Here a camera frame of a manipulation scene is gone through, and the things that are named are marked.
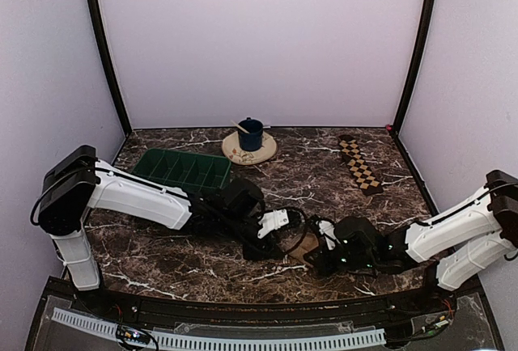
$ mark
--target floral pattern plate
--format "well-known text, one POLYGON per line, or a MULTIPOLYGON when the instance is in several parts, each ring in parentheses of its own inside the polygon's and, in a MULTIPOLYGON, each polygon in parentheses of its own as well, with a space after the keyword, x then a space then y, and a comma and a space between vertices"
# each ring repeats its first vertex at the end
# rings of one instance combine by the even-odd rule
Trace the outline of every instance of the floral pattern plate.
POLYGON ((223 139, 221 149, 225 156, 238 165, 254 165, 271 159, 277 153, 277 142, 268 133, 262 134, 261 149, 256 151, 244 151, 240 148, 240 140, 237 131, 223 139))

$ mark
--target blue mug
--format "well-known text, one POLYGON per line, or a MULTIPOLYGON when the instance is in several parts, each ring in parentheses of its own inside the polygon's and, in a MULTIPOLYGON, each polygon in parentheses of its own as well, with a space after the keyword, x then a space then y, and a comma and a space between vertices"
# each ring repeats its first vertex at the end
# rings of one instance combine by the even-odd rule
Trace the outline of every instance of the blue mug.
POLYGON ((256 151, 261 149, 262 123, 255 119, 246 118, 240 122, 240 126, 249 132, 249 134, 246 134, 242 130, 237 129, 237 133, 240 137, 240 148, 244 151, 256 151))

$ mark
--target green container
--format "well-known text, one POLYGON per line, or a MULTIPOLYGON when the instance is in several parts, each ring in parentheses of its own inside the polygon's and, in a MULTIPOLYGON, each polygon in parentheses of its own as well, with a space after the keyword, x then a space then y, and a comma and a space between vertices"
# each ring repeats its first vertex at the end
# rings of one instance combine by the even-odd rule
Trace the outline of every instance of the green container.
POLYGON ((231 162, 225 157, 149 149, 132 173, 143 179, 189 193, 213 192, 230 180, 231 162))

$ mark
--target marble table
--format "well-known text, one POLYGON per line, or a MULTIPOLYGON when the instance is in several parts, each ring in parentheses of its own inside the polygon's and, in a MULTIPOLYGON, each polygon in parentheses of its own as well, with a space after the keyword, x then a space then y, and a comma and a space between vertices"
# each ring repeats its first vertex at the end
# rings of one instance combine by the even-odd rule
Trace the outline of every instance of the marble table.
MULTIPOLYGON (((131 171, 146 150, 164 148, 223 155, 221 141, 234 129, 136 130, 115 166, 131 171)), ((231 177, 256 183, 270 208, 297 206, 340 220, 365 216, 388 233, 413 218, 428 218, 426 204, 384 129, 274 128, 278 153, 257 166, 232 165, 231 177), (338 136, 354 136, 384 192, 366 197, 340 156, 338 136)), ((378 277, 336 273, 323 278, 297 260, 250 262, 230 239, 197 237, 157 223, 95 210, 85 229, 111 290, 199 302, 280 303, 357 298, 418 288, 424 264, 378 277)))

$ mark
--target checkered trivet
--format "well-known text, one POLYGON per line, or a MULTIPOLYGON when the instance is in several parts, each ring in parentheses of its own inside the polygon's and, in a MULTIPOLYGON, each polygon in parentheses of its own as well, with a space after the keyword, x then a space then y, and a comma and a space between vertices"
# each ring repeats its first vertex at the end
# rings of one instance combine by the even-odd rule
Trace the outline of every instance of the checkered trivet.
POLYGON ((372 170, 365 163, 356 140, 350 135, 341 135, 338 138, 340 139, 340 146, 343 148, 341 152, 342 160, 347 163, 351 175, 356 179, 356 184, 363 194, 370 196, 375 193, 382 193, 381 182, 372 175, 372 170))

